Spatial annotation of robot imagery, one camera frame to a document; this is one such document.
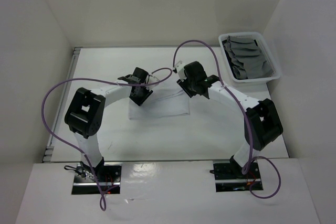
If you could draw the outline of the white skirt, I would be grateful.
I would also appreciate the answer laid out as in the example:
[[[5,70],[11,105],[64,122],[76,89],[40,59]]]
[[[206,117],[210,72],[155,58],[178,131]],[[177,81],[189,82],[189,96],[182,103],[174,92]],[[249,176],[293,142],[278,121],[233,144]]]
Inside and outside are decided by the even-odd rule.
[[[168,79],[153,89],[153,93],[138,106],[129,103],[129,120],[159,119],[190,114],[189,96],[174,79]]]

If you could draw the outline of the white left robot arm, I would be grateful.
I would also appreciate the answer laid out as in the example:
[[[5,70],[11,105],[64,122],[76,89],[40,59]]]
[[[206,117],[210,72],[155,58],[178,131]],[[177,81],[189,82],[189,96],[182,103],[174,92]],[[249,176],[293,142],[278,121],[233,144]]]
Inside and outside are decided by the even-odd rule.
[[[98,136],[104,109],[125,98],[141,106],[153,93],[158,78],[136,67],[132,74],[119,77],[115,85],[89,90],[79,88],[66,112],[65,123],[73,132],[81,154],[81,167],[93,182],[103,179],[107,171],[99,150]]]

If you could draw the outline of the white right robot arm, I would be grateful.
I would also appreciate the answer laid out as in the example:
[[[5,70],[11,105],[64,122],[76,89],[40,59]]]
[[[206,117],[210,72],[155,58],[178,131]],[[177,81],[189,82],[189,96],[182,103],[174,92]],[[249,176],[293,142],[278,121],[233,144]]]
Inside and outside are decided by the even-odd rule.
[[[275,104],[270,99],[250,97],[216,75],[208,76],[198,61],[189,64],[179,61],[173,71],[179,76],[177,84],[190,98],[200,95],[221,105],[239,107],[244,117],[245,141],[230,158],[230,173],[235,178],[244,177],[252,159],[284,131]]]

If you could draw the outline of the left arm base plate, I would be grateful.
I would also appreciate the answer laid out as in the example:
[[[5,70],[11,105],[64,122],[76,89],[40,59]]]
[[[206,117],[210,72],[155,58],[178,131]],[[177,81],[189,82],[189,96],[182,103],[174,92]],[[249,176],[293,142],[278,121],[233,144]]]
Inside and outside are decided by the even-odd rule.
[[[68,167],[75,172],[72,183],[72,195],[97,195],[99,189],[91,171],[83,168],[81,163]],[[107,194],[119,194],[122,166],[118,163],[105,163],[102,172],[97,175],[101,190]]]

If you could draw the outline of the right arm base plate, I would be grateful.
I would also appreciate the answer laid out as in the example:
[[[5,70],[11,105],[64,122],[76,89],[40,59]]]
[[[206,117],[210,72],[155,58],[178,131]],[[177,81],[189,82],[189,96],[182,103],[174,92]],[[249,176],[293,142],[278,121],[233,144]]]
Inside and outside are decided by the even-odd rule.
[[[259,166],[253,162],[246,175],[235,173],[228,160],[215,161],[209,171],[214,175],[215,189],[217,193],[263,190]]]

